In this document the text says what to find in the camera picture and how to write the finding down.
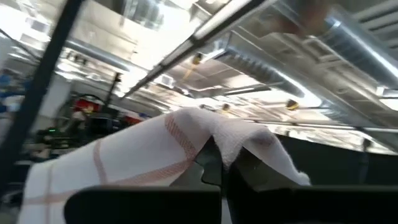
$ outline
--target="cloth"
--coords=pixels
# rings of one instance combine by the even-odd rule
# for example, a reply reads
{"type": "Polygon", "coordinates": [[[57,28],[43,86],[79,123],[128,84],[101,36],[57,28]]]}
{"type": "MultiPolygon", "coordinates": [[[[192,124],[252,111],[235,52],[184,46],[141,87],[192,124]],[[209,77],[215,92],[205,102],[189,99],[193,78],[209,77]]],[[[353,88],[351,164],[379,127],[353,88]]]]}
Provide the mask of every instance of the cloth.
{"type": "Polygon", "coordinates": [[[188,108],[149,119],[31,168],[19,224],[61,224],[63,206],[75,192],[94,185],[168,186],[213,136],[229,166],[242,146],[301,185],[278,139],[264,126],[188,108]]]}

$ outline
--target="wall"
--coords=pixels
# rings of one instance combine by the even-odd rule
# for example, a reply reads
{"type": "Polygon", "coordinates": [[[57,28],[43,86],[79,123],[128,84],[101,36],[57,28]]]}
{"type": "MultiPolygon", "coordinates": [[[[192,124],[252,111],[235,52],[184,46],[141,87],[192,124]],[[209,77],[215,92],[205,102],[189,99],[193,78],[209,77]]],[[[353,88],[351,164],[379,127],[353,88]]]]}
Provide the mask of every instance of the wall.
{"type": "MultiPolygon", "coordinates": [[[[278,136],[299,170],[312,184],[358,184],[362,152],[278,136]]],[[[398,156],[369,154],[365,184],[398,185],[398,156]]]]}

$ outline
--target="ceiling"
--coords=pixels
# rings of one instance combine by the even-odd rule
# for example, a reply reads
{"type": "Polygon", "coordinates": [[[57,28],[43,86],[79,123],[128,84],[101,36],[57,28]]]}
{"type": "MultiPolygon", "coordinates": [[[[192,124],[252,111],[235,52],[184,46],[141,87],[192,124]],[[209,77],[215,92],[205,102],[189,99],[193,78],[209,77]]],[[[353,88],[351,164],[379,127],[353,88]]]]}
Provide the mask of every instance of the ceiling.
{"type": "MultiPolygon", "coordinates": [[[[10,6],[12,5],[10,2],[14,1],[1,2],[10,6]]],[[[38,15],[51,23],[56,21],[63,4],[63,0],[29,2],[38,15]]],[[[130,2],[132,5],[138,4],[137,1],[130,2]]],[[[137,7],[136,11],[130,11],[130,14],[126,13],[124,16],[123,1],[86,1],[71,34],[75,39],[138,65],[140,69],[136,72],[126,73],[91,58],[92,65],[87,66],[90,72],[99,74],[103,80],[111,80],[115,71],[123,72],[123,87],[127,89],[134,86],[148,70],[177,48],[200,24],[221,9],[226,1],[209,3],[201,0],[184,9],[178,6],[177,0],[145,0],[140,4],[143,4],[142,2],[172,6],[178,9],[175,12],[179,13],[174,14],[174,17],[169,19],[171,25],[167,25],[168,23],[164,22],[167,20],[164,18],[164,21],[159,20],[160,13],[150,7],[145,9],[137,7]]],[[[398,48],[398,2],[354,0],[337,1],[337,3],[348,10],[361,27],[380,38],[386,46],[393,50],[398,48]]],[[[249,42],[251,46],[259,49],[257,57],[264,58],[271,55],[275,62],[289,67],[289,71],[304,74],[300,76],[300,82],[305,88],[320,97],[323,102],[338,102],[337,105],[341,105],[339,108],[329,105],[327,109],[314,109],[311,104],[305,106],[305,103],[300,102],[301,108],[298,110],[287,110],[284,105],[294,96],[284,91],[283,85],[286,85],[286,81],[281,83],[278,79],[270,78],[263,82],[259,76],[255,76],[257,74],[249,74],[254,70],[251,65],[245,64],[248,60],[236,58],[236,55],[232,58],[236,61],[232,61],[232,56],[209,59],[196,66],[190,73],[188,71],[192,69],[192,57],[188,58],[167,73],[175,81],[174,88],[153,82],[132,97],[137,100],[142,100],[141,96],[152,98],[166,105],[168,111],[202,104],[220,109],[223,104],[228,103],[231,105],[228,116],[246,120],[340,124],[342,120],[339,117],[344,113],[349,118],[349,121],[344,120],[344,123],[353,126],[371,124],[363,122],[363,119],[355,120],[356,116],[364,117],[366,121],[369,120],[378,126],[389,128],[398,126],[397,112],[381,103],[379,99],[378,81],[352,63],[342,60],[315,39],[275,30],[269,22],[269,15],[272,15],[272,11],[268,9],[256,12],[233,28],[234,35],[238,35],[245,40],[245,43],[249,42]],[[227,91],[242,90],[248,86],[270,88],[268,91],[255,93],[225,94],[227,91]],[[188,94],[184,95],[176,89],[187,91],[188,94]]],[[[269,128],[276,133],[287,134],[289,131],[292,137],[352,150],[361,150],[363,138],[371,138],[375,143],[370,151],[394,153],[382,142],[379,144],[378,138],[369,137],[368,134],[359,131],[292,128],[281,125],[269,125],[269,128]]]]}

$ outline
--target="white towel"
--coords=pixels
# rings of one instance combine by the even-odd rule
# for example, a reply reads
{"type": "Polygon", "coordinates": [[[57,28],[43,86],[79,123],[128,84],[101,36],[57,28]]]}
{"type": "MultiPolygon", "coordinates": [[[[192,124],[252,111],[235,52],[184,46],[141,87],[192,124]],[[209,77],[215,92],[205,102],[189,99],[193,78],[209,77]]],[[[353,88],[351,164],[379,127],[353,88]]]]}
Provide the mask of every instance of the white towel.
{"type": "Polygon", "coordinates": [[[278,139],[265,127],[194,108],[152,118],[58,159],[37,164],[27,179],[19,224],[61,224],[63,206],[75,192],[95,185],[170,185],[213,136],[230,165],[242,146],[301,185],[278,139]]]}

